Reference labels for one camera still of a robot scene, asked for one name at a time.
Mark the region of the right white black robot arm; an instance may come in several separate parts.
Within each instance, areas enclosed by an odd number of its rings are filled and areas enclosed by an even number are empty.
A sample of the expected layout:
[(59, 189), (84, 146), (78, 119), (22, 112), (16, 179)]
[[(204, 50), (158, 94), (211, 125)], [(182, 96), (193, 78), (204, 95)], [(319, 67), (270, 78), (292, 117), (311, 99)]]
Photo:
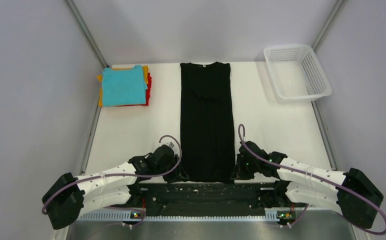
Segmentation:
[(326, 170), (294, 160), (281, 152), (266, 153), (254, 142), (239, 148), (234, 180), (251, 180), (256, 173), (275, 178), (264, 207), (291, 203), (314, 205), (342, 215), (350, 223), (371, 229), (384, 195), (359, 169)]

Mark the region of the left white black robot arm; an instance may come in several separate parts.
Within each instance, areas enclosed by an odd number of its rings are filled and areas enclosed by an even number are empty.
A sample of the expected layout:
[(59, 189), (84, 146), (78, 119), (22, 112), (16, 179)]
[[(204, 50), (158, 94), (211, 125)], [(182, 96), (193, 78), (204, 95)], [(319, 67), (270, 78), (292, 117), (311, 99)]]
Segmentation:
[(139, 208), (143, 201), (138, 185), (141, 181), (163, 177), (167, 182), (178, 182), (187, 177), (181, 157), (181, 147), (167, 143), (108, 170), (79, 176), (65, 173), (42, 197), (41, 212), (48, 216), (53, 229), (59, 230), (94, 210)]

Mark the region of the black t-shirt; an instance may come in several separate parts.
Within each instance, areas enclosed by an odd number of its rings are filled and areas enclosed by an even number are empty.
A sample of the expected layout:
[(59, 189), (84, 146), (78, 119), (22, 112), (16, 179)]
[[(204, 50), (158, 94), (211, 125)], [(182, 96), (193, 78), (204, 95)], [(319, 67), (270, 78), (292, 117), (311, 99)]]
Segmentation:
[(192, 182), (232, 183), (235, 133), (228, 63), (181, 63), (181, 164)]

